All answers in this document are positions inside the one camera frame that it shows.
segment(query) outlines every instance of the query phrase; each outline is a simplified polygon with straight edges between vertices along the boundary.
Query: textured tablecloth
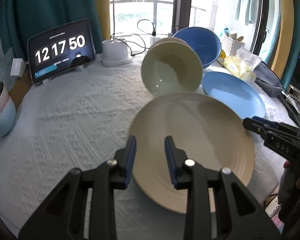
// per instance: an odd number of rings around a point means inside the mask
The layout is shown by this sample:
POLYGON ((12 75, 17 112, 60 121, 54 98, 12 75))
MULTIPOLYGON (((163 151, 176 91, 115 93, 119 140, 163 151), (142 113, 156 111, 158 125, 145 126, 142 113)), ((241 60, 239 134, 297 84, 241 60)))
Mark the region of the textured tablecloth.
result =
MULTIPOLYGON (((10 225, 20 229, 71 168, 95 168, 125 145, 131 121, 153 98, 141 80, 142 59, 106 68, 98 58, 29 90, 13 130, 0 138, 0 215, 10 225)), ((209 70, 222 69, 215 63, 209 70)), ((277 99, 253 87, 270 120, 292 124, 277 99)), ((261 202, 277 187, 284 159, 253 137, 256 164, 248 188, 261 202)), ((119 239, 182 239, 185 217, 152 202, 133 179, 115 192, 115 215, 119 239)))

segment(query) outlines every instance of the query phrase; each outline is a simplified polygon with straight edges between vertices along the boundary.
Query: hanging towel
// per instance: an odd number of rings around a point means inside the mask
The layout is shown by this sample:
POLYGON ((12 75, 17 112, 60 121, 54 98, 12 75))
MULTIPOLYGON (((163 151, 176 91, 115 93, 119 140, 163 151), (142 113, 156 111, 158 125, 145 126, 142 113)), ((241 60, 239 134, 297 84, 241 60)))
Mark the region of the hanging towel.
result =
POLYGON ((251 0, 249 9, 249 23, 256 23, 259 10, 259 0, 251 0))
POLYGON ((251 0, 237 0, 234 18, 244 25, 249 25, 250 4, 251 0))

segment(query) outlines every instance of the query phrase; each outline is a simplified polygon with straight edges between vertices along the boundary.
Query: number 50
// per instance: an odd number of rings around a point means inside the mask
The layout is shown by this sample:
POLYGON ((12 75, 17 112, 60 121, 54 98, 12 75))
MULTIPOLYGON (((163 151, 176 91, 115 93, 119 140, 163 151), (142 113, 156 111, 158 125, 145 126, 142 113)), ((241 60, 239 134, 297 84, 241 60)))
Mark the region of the number 50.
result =
POLYGON ((72 37, 69 39, 69 45, 71 50, 75 50, 77 47, 82 48, 86 44, 86 41, 84 39, 83 35, 79 35, 77 38, 72 37))

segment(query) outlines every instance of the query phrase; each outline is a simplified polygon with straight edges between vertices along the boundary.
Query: teal curtain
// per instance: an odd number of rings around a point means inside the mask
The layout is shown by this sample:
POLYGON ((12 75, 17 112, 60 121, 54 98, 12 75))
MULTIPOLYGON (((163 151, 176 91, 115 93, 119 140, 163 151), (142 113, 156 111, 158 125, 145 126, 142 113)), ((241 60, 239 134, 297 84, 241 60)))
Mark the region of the teal curtain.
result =
POLYGON ((0 4, 0 37, 3 52, 28 60, 29 38, 60 25, 88 19, 96 53, 103 41, 95 0, 3 0, 0 4))
POLYGON ((281 77, 281 83, 285 89, 288 89, 293 72, 296 68, 299 52, 300 52, 300 4, 297 0, 293 0, 294 7, 294 25, 291 41, 291 48, 287 60, 286 67, 281 77))

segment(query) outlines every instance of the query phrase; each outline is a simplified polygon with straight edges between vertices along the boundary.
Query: tablet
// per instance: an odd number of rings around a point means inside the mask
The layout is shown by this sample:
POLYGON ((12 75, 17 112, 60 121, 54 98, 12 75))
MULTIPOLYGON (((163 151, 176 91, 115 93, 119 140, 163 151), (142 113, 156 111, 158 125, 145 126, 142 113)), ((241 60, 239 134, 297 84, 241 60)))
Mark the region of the tablet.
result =
POLYGON ((89 21, 71 22, 30 38, 28 55, 31 79, 35 85, 94 60, 89 21))

